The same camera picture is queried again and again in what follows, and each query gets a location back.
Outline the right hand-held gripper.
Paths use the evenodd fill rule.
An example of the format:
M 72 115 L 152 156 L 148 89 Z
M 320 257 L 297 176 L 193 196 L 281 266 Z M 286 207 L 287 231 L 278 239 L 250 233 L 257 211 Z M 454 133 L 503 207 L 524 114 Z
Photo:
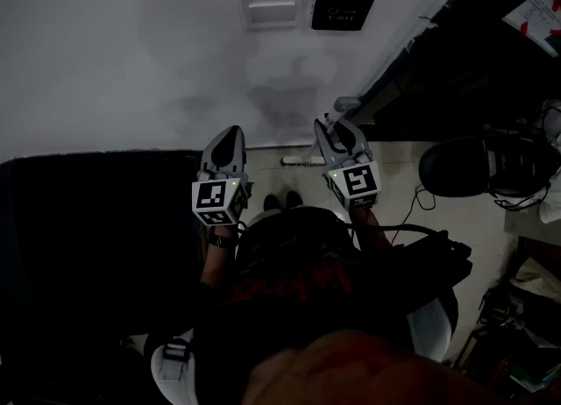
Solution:
M 380 170 L 368 154 L 364 133 L 350 121 L 340 118 L 334 125 L 335 143 L 322 121 L 314 131 L 325 162 L 328 188 L 346 211 L 370 209 L 378 201 Z

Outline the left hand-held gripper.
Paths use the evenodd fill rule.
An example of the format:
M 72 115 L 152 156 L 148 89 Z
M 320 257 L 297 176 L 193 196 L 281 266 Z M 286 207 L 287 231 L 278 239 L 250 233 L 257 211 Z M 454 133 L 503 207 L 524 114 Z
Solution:
M 245 134 L 233 125 L 202 151 L 201 170 L 192 183 L 192 211 L 205 226 L 237 226 L 252 195 L 244 173 Z

